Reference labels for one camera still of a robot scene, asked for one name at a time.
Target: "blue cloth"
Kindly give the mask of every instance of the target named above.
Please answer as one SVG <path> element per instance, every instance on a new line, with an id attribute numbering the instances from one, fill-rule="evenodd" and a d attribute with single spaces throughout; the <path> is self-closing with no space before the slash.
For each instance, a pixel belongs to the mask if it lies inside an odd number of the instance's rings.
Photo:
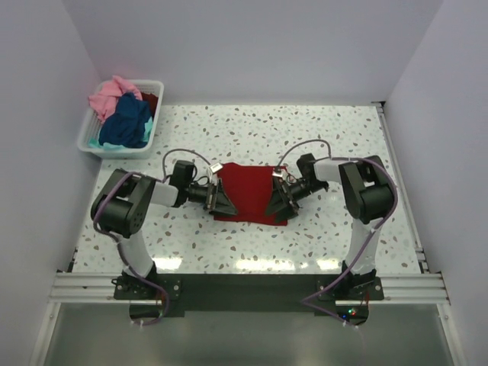
<path id="1" fill-rule="evenodd" d="M 145 123 L 151 118 L 149 103 L 138 101 L 133 93 L 122 95 L 112 114 L 100 129 L 98 142 L 104 146 L 105 143 L 122 145 L 138 149 L 147 145 L 143 141 Z"/>
<path id="2" fill-rule="evenodd" d="M 149 141 L 149 136 L 151 136 L 151 131 L 153 130 L 153 118 L 150 117 L 149 120 L 144 124 L 144 136 L 143 141 L 147 143 Z M 100 145 L 98 140 L 91 138 L 88 141 L 88 146 L 93 147 L 95 149 L 104 149 L 104 150 L 119 150 L 125 149 L 122 145 L 113 145 L 111 143 L 104 143 Z"/>

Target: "table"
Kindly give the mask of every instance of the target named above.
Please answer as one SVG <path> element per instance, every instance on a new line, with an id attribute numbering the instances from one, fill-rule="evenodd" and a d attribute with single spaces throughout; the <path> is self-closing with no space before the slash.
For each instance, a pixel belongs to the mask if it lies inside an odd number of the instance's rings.
<path id="1" fill-rule="evenodd" d="M 116 168 L 161 178 L 162 155 L 169 149 L 194 149 L 211 162 L 275 165 L 295 143 L 314 138 L 328 140 L 333 156 L 379 155 L 397 181 L 375 106 L 165 105 L 150 158 L 104 160 L 89 206 Z M 318 158 L 327 151 L 320 143 L 295 149 L 286 160 L 295 175 L 295 162 L 303 153 Z M 194 160 L 204 172 L 203 162 L 185 152 L 169 157 L 169 172 L 176 159 Z M 299 216 L 287 226 L 214 221 L 193 203 L 180 208 L 152 205 L 143 235 L 158 272 L 339 273 L 352 224 L 340 186 L 331 183 L 329 192 L 313 194 L 300 205 Z M 121 272 L 115 244 L 93 230 L 88 210 L 72 271 Z M 401 198 L 380 236 L 379 275 L 420 273 L 407 217 Z"/>

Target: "clothes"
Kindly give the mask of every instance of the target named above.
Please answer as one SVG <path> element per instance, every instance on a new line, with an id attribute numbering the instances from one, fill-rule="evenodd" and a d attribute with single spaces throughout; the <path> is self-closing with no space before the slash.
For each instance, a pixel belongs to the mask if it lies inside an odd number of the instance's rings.
<path id="1" fill-rule="evenodd" d="M 103 84 L 97 94 L 88 97 L 90 107 L 97 113 L 98 119 L 102 124 L 114 114 L 117 99 L 128 92 L 133 93 L 138 100 L 143 100 L 139 89 L 133 83 L 114 75 L 111 81 Z"/>
<path id="2" fill-rule="evenodd" d="M 143 141 L 145 123 L 151 118 L 146 101 L 138 101 L 133 93 L 126 93 L 119 98 L 115 113 L 105 121 L 100 129 L 100 145 L 111 143 L 139 149 L 147 144 Z"/>
<path id="3" fill-rule="evenodd" d="M 243 166 L 234 162 L 223 164 L 217 176 L 222 179 L 223 190 L 236 207 L 232 217 L 214 216 L 215 220 L 285 226 L 288 222 L 275 222 L 275 215 L 265 216 L 273 189 L 272 166 Z"/>
<path id="4" fill-rule="evenodd" d="M 153 130 L 153 118 L 149 117 L 148 121 L 144 124 L 144 136 L 143 136 L 144 142 L 147 143 L 149 141 L 149 136 L 151 136 L 152 130 Z M 100 143 L 96 139 L 90 139 L 88 141 L 88 146 L 93 147 L 95 149 L 104 149 L 104 150 L 126 149 L 122 145 L 113 145 L 111 143 L 104 143 L 103 145 L 100 145 Z"/>
<path id="5" fill-rule="evenodd" d="M 156 115 L 156 109 L 158 107 L 158 97 L 154 94 L 146 94 L 140 93 L 143 96 L 143 101 L 147 101 L 149 103 L 149 109 L 151 110 L 152 118 Z"/>

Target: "navy blue towel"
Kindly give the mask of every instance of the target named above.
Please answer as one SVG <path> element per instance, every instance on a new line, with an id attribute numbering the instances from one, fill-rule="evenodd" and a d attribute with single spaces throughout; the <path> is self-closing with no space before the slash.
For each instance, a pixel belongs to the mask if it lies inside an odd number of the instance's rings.
<path id="1" fill-rule="evenodd" d="M 126 93 L 119 98 L 115 113 L 100 129 L 98 142 L 136 149 L 144 147 L 147 144 L 143 141 L 144 124 L 150 117 L 147 101 L 138 101 L 133 93 Z"/>

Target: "gray floor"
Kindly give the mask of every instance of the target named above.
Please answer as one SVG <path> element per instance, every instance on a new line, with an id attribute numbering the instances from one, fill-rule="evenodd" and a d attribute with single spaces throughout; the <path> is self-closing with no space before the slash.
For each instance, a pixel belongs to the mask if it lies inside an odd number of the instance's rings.
<path id="1" fill-rule="evenodd" d="M 63 305 L 47 365 L 453 365 L 435 306 L 377 305 L 357 332 L 311 313 L 188 313 L 142 331 L 127 305 Z"/>

